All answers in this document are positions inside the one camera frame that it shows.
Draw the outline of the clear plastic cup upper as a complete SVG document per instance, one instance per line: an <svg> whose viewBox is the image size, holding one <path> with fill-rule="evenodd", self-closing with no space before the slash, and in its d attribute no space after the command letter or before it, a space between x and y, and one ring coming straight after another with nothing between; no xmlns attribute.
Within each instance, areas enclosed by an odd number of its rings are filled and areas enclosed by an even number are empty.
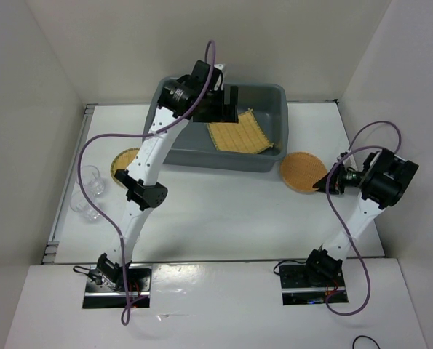
<svg viewBox="0 0 433 349"><path fill-rule="evenodd" d="M100 171L96 166L82 166L78 171L76 182L82 180L85 190L91 192L94 196L101 196L106 189L104 179L101 177Z"/></svg>

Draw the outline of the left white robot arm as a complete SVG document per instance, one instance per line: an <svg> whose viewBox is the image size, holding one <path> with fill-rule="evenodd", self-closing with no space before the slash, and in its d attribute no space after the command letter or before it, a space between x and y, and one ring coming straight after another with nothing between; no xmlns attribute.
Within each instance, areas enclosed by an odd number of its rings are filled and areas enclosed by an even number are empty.
<svg viewBox="0 0 433 349"><path fill-rule="evenodd" d="M119 229L122 238L98 258L102 282L117 291L128 282L127 269L148 216L166 199L168 189L158 181L164 160L189 122L236 123L237 87L224 89L223 64L197 61L190 74L162 83L149 136L125 169L114 177L126 189L126 209Z"/></svg>

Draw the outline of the clear plastic cup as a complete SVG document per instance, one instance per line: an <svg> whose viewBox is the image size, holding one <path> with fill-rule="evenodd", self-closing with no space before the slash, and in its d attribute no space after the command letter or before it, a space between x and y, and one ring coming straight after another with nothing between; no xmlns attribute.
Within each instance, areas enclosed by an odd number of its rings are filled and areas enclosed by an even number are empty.
<svg viewBox="0 0 433 349"><path fill-rule="evenodd" d="M101 217L80 190L71 196L70 208L87 222L95 222Z"/></svg>
<svg viewBox="0 0 433 349"><path fill-rule="evenodd" d="M85 190L91 192L94 196L101 196L106 189L104 179L101 177L100 171L96 166L82 166L78 171L76 182L82 180Z"/></svg>

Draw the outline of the clear plastic cup lower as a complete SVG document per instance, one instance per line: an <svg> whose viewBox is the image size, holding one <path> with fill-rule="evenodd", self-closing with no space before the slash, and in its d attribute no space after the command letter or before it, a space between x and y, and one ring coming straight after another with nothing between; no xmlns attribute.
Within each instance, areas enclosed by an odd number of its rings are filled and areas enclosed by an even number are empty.
<svg viewBox="0 0 433 349"><path fill-rule="evenodd" d="M87 222L95 222L101 217L80 190L71 196L70 208Z"/></svg>

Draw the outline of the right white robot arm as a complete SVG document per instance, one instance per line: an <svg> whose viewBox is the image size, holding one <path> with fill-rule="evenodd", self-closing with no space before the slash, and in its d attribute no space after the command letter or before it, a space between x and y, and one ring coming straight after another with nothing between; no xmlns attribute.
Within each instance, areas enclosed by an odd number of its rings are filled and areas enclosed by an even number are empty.
<svg viewBox="0 0 433 349"><path fill-rule="evenodd" d="M352 244L377 216L397 204L418 168L416 163L384 148L370 153L362 170L348 169L338 161L312 185L319 192L332 195L343 194L347 187L357 188L359 193L345 226L308 256L302 268L302 277L307 284L317 286L338 276Z"/></svg>

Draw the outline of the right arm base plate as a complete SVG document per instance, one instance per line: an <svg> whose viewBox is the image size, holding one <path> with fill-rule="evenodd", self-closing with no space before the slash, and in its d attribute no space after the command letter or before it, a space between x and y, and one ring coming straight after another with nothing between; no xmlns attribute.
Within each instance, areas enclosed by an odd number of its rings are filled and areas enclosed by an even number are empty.
<svg viewBox="0 0 433 349"><path fill-rule="evenodd" d="M341 273L334 279L326 279L307 271L303 260L282 260L273 272L279 277L283 305L321 305L347 303L345 281Z"/></svg>

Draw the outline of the rectangular woven bamboo mat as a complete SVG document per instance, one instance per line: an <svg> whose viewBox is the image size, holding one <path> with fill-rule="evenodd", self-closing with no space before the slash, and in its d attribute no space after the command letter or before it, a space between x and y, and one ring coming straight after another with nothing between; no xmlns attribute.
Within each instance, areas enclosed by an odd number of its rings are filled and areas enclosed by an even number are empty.
<svg viewBox="0 0 433 349"><path fill-rule="evenodd" d="M209 123L207 129L217 151L259 154L273 147L255 119L253 109L238 115L238 123Z"/></svg>

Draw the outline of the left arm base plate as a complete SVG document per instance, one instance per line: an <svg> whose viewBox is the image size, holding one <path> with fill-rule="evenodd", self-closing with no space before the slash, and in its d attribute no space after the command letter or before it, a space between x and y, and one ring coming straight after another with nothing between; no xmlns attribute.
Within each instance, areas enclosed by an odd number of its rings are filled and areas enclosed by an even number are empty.
<svg viewBox="0 0 433 349"><path fill-rule="evenodd" d="M122 275L117 286L110 285L100 277L100 273L91 265L89 268L76 265L76 273L87 277L83 309L123 308L126 305L126 295ZM152 266L133 263L127 271L127 283L132 308L149 308L152 280Z"/></svg>

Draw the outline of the round bamboo tray left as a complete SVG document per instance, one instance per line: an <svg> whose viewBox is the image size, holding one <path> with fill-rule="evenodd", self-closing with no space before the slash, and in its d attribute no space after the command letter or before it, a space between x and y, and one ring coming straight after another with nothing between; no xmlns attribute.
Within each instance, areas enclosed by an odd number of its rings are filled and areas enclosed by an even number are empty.
<svg viewBox="0 0 433 349"><path fill-rule="evenodd" d="M139 150L140 150L139 148L126 149L121 153L119 153L112 161L110 165L110 175L117 185L123 187L123 185L114 177L116 171L118 169L126 169L130 165L130 163L135 159Z"/></svg>

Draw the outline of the grey plastic bin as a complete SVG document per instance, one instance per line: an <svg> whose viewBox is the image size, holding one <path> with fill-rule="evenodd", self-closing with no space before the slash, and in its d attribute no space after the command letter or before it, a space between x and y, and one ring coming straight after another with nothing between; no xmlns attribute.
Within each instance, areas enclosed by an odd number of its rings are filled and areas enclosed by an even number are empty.
<svg viewBox="0 0 433 349"><path fill-rule="evenodd" d="M284 89L268 83L236 82L235 85L239 87L237 111L253 111L261 130L273 143L272 147L259 154L219 151L211 140L207 125L190 122L173 143L165 164L269 172L286 156L289 125Z"/></svg>

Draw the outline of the round orange woven tray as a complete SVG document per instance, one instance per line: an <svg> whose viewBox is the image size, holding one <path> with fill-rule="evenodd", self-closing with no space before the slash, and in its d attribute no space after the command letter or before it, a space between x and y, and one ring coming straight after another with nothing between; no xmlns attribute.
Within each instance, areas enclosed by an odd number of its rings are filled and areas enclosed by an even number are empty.
<svg viewBox="0 0 433 349"><path fill-rule="evenodd" d="M307 152L287 154L281 161L279 171L282 181L299 193L318 191L314 184L327 174L321 159Z"/></svg>

